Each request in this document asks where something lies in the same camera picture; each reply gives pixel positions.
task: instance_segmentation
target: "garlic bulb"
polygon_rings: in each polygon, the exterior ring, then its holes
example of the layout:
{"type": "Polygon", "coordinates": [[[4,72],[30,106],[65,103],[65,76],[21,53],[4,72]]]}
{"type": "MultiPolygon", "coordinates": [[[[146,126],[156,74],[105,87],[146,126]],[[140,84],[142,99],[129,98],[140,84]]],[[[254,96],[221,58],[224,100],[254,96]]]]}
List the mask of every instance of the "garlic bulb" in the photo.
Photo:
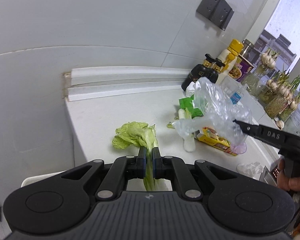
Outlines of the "garlic bulb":
{"type": "Polygon", "coordinates": [[[272,90],[272,91],[276,91],[276,90],[278,89],[278,85],[277,85],[276,82],[272,82],[272,83],[270,84],[270,87],[271,87],[271,90],[272,90]]]}
{"type": "Polygon", "coordinates": [[[284,93],[287,91],[287,88],[280,88],[279,92],[281,95],[284,95],[284,93]]]}
{"type": "Polygon", "coordinates": [[[262,55],[261,55],[261,61],[262,61],[262,63],[263,64],[268,64],[268,62],[269,62],[269,60],[270,60],[270,56],[268,55],[268,53],[267,52],[265,52],[265,53],[262,53],[262,55]]]}
{"type": "Polygon", "coordinates": [[[276,125],[279,127],[280,130],[284,128],[284,122],[282,120],[277,121],[276,125]]]}
{"type": "Polygon", "coordinates": [[[273,58],[270,58],[267,65],[268,65],[268,67],[269,67],[270,69],[274,69],[274,67],[275,67],[275,61],[274,61],[274,59],[273,59],[273,58]]]}
{"type": "Polygon", "coordinates": [[[296,107],[296,105],[297,105],[296,102],[292,101],[290,104],[290,108],[293,110],[296,107]]]}
{"type": "Polygon", "coordinates": [[[289,101],[292,99],[292,96],[293,96],[293,95],[292,95],[292,93],[290,92],[289,95],[288,95],[288,100],[289,100],[289,101]]]}
{"type": "Polygon", "coordinates": [[[266,85],[269,87],[273,83],[272,79],[267,80],[266,85]]]}
{"type": "Polygon", "coordinates": [[[283,94],[283,97],[284,98],[288,98],[289,93],[290,93],[290,90],[286,88],[286,90],[285,90],[285,92],[283,94]]]}

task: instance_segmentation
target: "plastic bag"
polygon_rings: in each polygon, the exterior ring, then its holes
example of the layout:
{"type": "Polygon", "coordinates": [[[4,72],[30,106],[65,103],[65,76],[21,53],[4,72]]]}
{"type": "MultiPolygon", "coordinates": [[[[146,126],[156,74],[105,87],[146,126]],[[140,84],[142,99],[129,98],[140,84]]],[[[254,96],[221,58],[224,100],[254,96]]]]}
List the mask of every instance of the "plastic bag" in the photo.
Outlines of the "plastic bag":
{"type": "Polygon", "coordinates": [[[173,122],[172,125],[178,134],[187,138],[190,133],[203,127],[211,127],[234,145],[243,143],[247,135],[243,134],[240,126],[233,121],[252,123],[250,109],[246,106],[234,105],[221,87],[211,83],[206,77],[199,78],[194,89],[193,102],[203,116],[173,122]]]}
{"type": "Polygon", "coordinates": [[[195,83],[192,81],[189,86],[186,88],[186,97],[189,98],[194,94],[195,83]]]}
{"type": "Polygon", "coordinates": [[[264,166],[260,165],[260,162],[254,162],[250,164],[239,163],[237,171],[249,178],[257,179],[256,175],[263,171],[264,166]]]}

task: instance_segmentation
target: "lettuce leaf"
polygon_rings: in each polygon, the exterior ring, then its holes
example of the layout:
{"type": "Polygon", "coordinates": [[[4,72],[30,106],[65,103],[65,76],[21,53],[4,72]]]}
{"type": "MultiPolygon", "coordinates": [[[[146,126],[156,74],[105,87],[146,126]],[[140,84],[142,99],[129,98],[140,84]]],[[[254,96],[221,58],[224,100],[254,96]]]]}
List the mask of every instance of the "lettuce leaf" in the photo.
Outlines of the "lettuce leaf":
{"type": "Polygon", "coordinates": [[[154,125],[148,127],[145,122],[128,122],[117,128],[115,133],[112,145],[116,149],[125,149],[129,145],[146,147],[146,177],[143,179],[143,183],[147,191],[154,191],[155,179],[153,178],[151,151],[153,147],[158,146],[154,125]]]}

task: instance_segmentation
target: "white wall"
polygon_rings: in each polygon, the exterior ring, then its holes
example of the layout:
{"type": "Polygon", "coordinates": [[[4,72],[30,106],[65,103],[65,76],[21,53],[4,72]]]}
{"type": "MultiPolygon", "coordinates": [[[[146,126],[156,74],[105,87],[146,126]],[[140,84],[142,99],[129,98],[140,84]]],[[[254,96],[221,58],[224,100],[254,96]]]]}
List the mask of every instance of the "white wall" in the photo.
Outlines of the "white wall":
{"type": "Polygon", "coordinates": [[[200,1],[0,0],[0,205],[26,177],[73,166],[62,72],[190,69],[244,39],[266,0],[226,0],[224,32],[196,15],[200,1]]]}

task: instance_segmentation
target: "hand sanitizer bottle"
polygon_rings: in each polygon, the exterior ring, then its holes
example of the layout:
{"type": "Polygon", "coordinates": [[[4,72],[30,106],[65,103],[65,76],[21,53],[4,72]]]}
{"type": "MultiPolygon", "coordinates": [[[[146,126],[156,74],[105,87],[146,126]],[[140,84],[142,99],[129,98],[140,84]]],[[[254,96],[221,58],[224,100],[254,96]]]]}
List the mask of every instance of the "hand sanitizer bottle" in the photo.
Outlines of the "hand sanitizer bottle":
{"type": "Polygon", "coordinates": [[[233,93],[233,95],[230,97],[232,103],[235,105],[239,102],[241,98],[244,96],[244,91],[247,89],[248,84],[245,84],[241,88],[239,88],[236,92],[233,93]]]}

